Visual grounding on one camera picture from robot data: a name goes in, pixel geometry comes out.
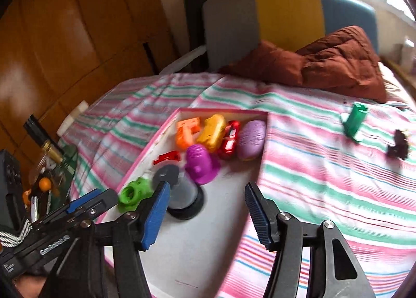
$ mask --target lavender toy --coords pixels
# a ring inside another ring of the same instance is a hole
[[[201,144],[191,145],[186,151],[185,170],[198,185],[211,182],[220,171],[219,159]]]
[[[261,154],[266,138],[266,124],[261,120],[248,122],[240,132],[237,156],[242,161],[254,160]]]

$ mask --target tray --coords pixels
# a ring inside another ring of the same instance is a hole
[[[176,122],[199,117],[203,125],[204,120],[213,114],[222,114],[226,121],[238,120],[242,125],[251,120],[268,122],[268,114],[256,110],[177,109],[147,144],[120,182],[117,192],[149,170],[159,155],[177,149]],[[247,221],[244,186],[249,181],[257,181],[260,167],[260,158],[249,162],[236,157],[231,161],[221,161],[219,175],[202,186],[205,205],[196,217],[180,221],[166,214],[155,244],[140,254],[155,298],[216,295]],[[115,207],[100,217],[99,222],[113,221],[119,216]],[[114,267],[111,247],[105,248],[105,258]]]

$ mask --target brown jacket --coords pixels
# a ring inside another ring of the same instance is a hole
[[[296,52],[261,41],[245,58],[222,67],[219,73],[385,103],[386,89],[378,61],[364,30],[349,26]]]

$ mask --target bed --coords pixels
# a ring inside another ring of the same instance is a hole
[[[351,24],[361,26],[377,49],[374,10],[352,0],[209,0],[203,15],[205,45],[161,76],[119,84],[62,136],[62,143],[76,144],[80,154],[71,197],[95,188],[115,189],[177,108],[267,111],[272,116],[258,179],[263,194],[302,221],[333,220],[376,296],[392,297],[416,260],[414,148],[405,161],[386,157],[395,129],[415,133],[416,107],[393,73],[380,63],[388,101],[378,104],[215,72],[244,56],[260,38],[293,50]],[[278,18],[280,31],[271,29],[271,17]],[[173,74],[205,52],[211,72]],[[345,137],[339,120],[354,102],[369,108],[359,145]],[[273,260],[248,218],[218,296],[262,297]],[[298,297],[306,295],[308,269],[304,252]]]

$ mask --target light green toy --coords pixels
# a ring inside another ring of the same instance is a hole
[[[341,121],[344,125],[344,133],[347,137],[353,139],[355,142],[361,142],[364,138],[362,132],[359,130],[365,117],[368,114],[368,109],[363,103],[355,102],[351,113],[342,113]]]
[[[150,188],[150,182],[139,177],[136,181],[132,181],[119,194],[119,211],[123,214],[127,211],[135,211],[141,200],[150,198],[153,190]]]

